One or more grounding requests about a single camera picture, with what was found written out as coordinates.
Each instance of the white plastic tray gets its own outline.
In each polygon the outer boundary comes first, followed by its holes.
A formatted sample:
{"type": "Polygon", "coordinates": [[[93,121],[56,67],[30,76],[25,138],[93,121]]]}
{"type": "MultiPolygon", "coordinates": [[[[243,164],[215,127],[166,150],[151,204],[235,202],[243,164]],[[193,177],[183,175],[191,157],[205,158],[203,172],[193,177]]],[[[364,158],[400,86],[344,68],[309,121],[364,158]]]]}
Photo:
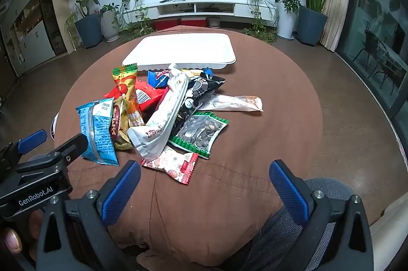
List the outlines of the white plastic tray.
{"type": "Polygon", "coordinates": [[[235,61],[228,35],[190,33],[146,37],[122,64],[137,64],[139,70],[161,70],[170,64],[177,64],[180,69],[221,69],[235,61]]]}

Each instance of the long white wrapper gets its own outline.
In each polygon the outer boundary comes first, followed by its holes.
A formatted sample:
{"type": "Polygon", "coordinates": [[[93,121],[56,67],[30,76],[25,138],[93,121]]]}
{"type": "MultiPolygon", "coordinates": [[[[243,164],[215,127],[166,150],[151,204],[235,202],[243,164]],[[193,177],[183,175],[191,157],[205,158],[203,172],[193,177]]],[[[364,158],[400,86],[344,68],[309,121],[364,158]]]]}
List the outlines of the long white wrapper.
{"type": "Polygon", "coordinates": [[[162,153],[187,91],[189,78],[176,65],[169,66],[169,91],[146,126],[130,127],[129,138],[140,155],[148,162],[162,153]]]}
{"type": "Polygon", "coordinates": [[[261,111],[262,101],[256,96],[226,96],[212,94],[205,99],[200,111],[261,111]]]}

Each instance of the screw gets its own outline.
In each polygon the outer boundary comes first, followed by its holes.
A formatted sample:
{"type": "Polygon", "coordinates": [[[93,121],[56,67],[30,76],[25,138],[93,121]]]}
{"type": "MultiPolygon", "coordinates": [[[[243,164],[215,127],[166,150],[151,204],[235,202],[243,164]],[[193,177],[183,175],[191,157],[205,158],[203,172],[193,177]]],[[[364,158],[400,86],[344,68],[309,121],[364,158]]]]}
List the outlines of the screw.
{"type": "Polygon", "coordinates": [[[321,190],[316,190],[313,192],[313,195],[315,195],[316,198],[321,199],[324,197],[324,192],[322,192],[321,190]]]}
{"type": "Polygon", "coordinates": [[[361,198],[359,197],[359,195],[352,195],[352,196],[351,196],[351,200],[352,200],[354,203],[360,203],[360,202],[361,202],[361,198]]]}
{"type": "Polygon", "coordinates": [[[59,200],[58,196],[53,196],[53,197],[51,197],[50,202],[51,202],[51,204],[56,204],[58,202],[58,200],[59,200]]]}
{"type": "Polygon", "coordinates": [[[90,191],[87,191],[85,195],[87,198],[94,198],[97,193],[98,191],[96,191],[95,189],[91,189],[90,191]]]}

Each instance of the red box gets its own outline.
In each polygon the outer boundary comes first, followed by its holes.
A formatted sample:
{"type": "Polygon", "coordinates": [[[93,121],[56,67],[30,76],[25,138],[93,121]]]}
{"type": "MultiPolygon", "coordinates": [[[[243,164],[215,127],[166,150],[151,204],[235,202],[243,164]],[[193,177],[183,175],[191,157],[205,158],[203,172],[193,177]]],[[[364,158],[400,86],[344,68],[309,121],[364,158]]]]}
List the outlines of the red box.
{"type": "Polygon", "coordinates": [[[182,26],[207,27],[206,17],[189,17],[181,18],[182,26]]]}
{"type": "Polygon", "coordinates": [[[163,29],[172,28],[172,27],[180,25],[180,20],[178,18],[163,19],[163,20],[155,21],[153,25],[155,29],[163,30],[163,29]]]}

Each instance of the round table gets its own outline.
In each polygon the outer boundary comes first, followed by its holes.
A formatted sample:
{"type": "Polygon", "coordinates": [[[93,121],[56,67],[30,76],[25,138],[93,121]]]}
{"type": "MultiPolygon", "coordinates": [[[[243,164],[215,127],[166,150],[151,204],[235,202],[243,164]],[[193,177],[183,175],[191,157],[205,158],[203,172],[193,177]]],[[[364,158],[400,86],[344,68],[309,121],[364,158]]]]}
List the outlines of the round table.
{"type": "MultiPolygon", "coordinates": [[[[322,112],[307,76],[273,46],[237,32],[200,27],[178,26],[156,34],[189,32],[229,36],[237,60],[214,70],[226,79],[218,92],[258,96],[264,112],[217,112],[229,119],[228,126],[213,144],[210,159],[199,158],[187,186],[142,168],[139,185],[109,232],[118,244],[146,242],[158,252],[213,266],[253,238],[281,207],[269,180],[273,160],[284,160],[296,176],[308,175],[322,137],[322,112]]],[[[75,108],[102,99],[114,87],[112,69],[121,66],[141,39],[112,50],[74,83],[59,112],[55,146],[80,132],[75,108]]],[[[146,81],[146,73],[140,75],[146,81]]],[[[75,160],[68,167],[71,197],[100,189],[128,159],[141,159],[136,151],[117,152],[117,157],[120,167],[75,160]]]]}

